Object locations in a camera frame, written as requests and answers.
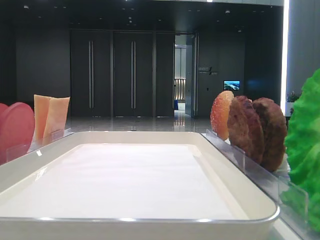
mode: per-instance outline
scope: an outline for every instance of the orange cheese slice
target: orange cheese slice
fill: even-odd
[[[64,131],[65,129],[69,101],[70,97],[50,99],[42,144],[46,145],[51,143],[51,141],[53,140],[52,134],[54,133],[63,136],[63,132],[58,132]]]
[[[42,141],[46,128],[49,102],[52,97],[34,95],[35,140]]]

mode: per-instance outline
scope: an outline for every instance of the tray rim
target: tray rim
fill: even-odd
[[[79,132],[72,132],[66,136],[63,136],[56,141],[51,142],[48,145],[42,146],[38,149],[33,149],[32,151],[28,152],[27,154],[17,158],[23,158],[26,155],[32,154],[36,151],[41,150],[42,148],[46,148],[54,143],[61,142],[66,138],[69,138],[74,135],[79,134],[88,134],[88,133],[151,133],[151,134],[159,134],[159,133],[165,133],[165,134],[194,134],[201,136],[204,138],[213,148],[215,148],[220,154],[222,154],[229,162],[232,163],[234,167],[238,171],[242,173],[244,177],[246,177],[250,182],[252,182],[260,191],[262,191],[269,199],[274,203],[275,211],[273,214],[271,214],[268,217],[261,218],[261,219],[249,219],[249,220],[239,220],[239,219],[231,219],[231,220],[219,220],[219,219],[170,219],[170,218],[130,218],[130,217],[123,217],[123,218],[56,218],[56,217],[1,217],[0,216],[0,222],[29,222],[29,223],[86,223],[86,224],[94,224],[94,223],[100,223],[100,224],[120,224],[120,223],[131,223],[131,224],[267,224],[270,222],[275,222],[278,218],[280,218],[280,205],[278,202],[276,202],[273,198],[271,198],[258,184],[256,184],[250,177],[248,177],[246,174],[244,174],[241,169],[233,163],[227,156],[225,156],[214,144],[212,144],[204,135],[202,135],[199,132],[192,132],[192,131],[184,131],[184,132],[174,132],[174,131],[79,131]]]

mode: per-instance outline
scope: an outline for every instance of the blue object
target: blue object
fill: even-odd
[[[174,110],[179,110],[178,100],[174,100]]]
[[[224,81],[223,90],[240,90],[240,81]]]

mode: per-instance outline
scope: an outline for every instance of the white sheet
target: white sheet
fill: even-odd
[[[235,219],[182,144],[84,144],[0,194],[0,217]]]

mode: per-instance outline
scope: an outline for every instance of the small monitor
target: small monitor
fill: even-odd
[[[223,90],[230,90],[230,91],[240,90],[240,81],[224,81]]]

